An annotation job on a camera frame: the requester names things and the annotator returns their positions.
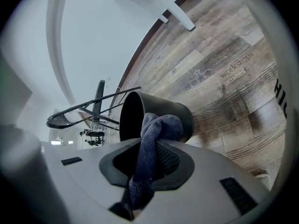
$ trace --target black cup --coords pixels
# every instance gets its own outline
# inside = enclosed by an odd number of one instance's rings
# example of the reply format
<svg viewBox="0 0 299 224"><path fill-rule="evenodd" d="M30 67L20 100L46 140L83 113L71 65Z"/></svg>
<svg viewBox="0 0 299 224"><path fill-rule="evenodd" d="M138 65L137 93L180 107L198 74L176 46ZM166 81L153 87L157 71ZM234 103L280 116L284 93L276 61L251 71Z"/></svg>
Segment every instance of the black cup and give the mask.
<svg viewBox="0 0 299 224"><path fill-rule="evenodd" d="M193 134L194 120L190 110L186 106L142 92L133 91L126 97L121 110L121 141L140 138L145 113L154 113L157 116L172 114L179 117L184 129L183 134L179 137L180 142L187 142Z"/></svg>

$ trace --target rectangular black vent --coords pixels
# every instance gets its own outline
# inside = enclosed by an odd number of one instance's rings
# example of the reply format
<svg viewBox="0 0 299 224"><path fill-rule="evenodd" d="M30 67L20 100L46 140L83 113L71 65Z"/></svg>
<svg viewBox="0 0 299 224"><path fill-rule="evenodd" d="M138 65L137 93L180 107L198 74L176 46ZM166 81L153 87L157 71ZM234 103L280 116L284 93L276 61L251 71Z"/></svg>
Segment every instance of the rectangular black vent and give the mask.
<svg viewBox="0 0 299 224"><path fill-rule="evenodd" d="M64 166L70 165L70 164L73 164L73 163L76 163L76 162L80 162L80 161L82 161L82 159L79 158L79 157L61 160L61 162Z"/></svg>
<svg viewBox="0 0 299 224"><path fill-rule="evenodd" d="M242 186L232 177L220 180L241 215L246 214L257 206L257 203L248 195Z"/></svg>

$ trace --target black chair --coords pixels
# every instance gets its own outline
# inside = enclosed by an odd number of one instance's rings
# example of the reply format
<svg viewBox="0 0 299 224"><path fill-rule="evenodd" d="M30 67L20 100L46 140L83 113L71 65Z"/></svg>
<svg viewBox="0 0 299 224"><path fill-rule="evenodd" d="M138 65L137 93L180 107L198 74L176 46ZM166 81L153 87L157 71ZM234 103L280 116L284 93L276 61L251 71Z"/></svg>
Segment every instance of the black chair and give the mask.
<svg viewBox="0 0 299 224"><path fill-rule="evenodd" d="M105 81L101 80L99 85L98 85L98 89L97 89L97 92L96 92L96 95L95 95L95 99L93 99L91 101L88 101L88 102L85 102L85 103L82 103L82 104L79 104L79 105L76 105L76 106L73 106L69 109L66 109L64 111L61 111L61 112L58 112L58 113L55 113L55 114L51 115L47 119L46 125L49 128L53 128L53 129L65 129L65 128L68 128L68 127L72 127L72 126L74 126L78 123L81 123L85 120L90 120L90 121L93 121L93 122L95 122L95 123L97 123L101 126L119 131L119 129L117 129L115 127L111 127L111 126L100 123L100 120L103 119L103 120L106 120L106 121L111 122L113 124L119 125L118 121L115 121L115 120L110 119L108 117L102 116L101 114L104 113L104 112L110 111L110 110L112 110L112 109L114 109L114 108L116 108L120 105L123 105L123 103L121 103L121 101L126 96L126 94L129 91L134 91L134 90L140 89L141 87L138 86L138 87L135 87L135 88L132 88L132 89L128 89L128 90L125 90L125 91L120 91L120 92L117 92L117 93L114 93L114 94L107 95L107 96L103 97L104 88L105 88ZM123 93L124 93L124 96L122 97L122 99L119 101L119 103L117 105L115 105L115 106L113 106L109 109L101 111L102 100L113 97L113 96L118 96L118 95L121 95ZM88 106L91 105L91 104L94 104L92 111L87 109ZM74 111L76 109L79 109L79 110L81 110L85 113L88 113L91 116L89 116L85 119L79 120L77 122L68 121L67 118L65 117L65 114L68 113L68 112Z"/></svg>

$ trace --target trash can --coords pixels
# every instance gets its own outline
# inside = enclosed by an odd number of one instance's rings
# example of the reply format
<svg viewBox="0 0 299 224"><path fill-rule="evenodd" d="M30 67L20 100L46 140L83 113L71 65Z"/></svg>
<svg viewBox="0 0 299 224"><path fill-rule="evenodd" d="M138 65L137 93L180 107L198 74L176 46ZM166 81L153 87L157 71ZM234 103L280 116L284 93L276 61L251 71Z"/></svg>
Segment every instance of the trash can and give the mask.
<svg viewBox="0 0 299 224"><path fill-rule="evenodd" d="M157 116L172 114L179 117L184 129L183 134L179 137L180 142L187 142L193 134L194 120L186 106L133 91L126 97L121 110L119 128L121 141L140 138L145 113L154 113Z"/></svg>

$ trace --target blue towel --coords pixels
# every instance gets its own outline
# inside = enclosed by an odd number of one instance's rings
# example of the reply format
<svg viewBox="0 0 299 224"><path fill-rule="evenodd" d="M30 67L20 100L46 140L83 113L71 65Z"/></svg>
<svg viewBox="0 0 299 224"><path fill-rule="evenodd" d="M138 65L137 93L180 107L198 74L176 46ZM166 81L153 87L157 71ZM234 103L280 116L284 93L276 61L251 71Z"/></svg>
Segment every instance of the blue towel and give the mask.
<svg viewBox="0 0 299 224"><path fill-rule="evenodd" d="M129 181L131 207L144 207L153 197L151 184L155 181L157 139L176 140L183 134L181 120L174 115L157 116L146 113L142 122L141 144L135 174Z"/></svg>

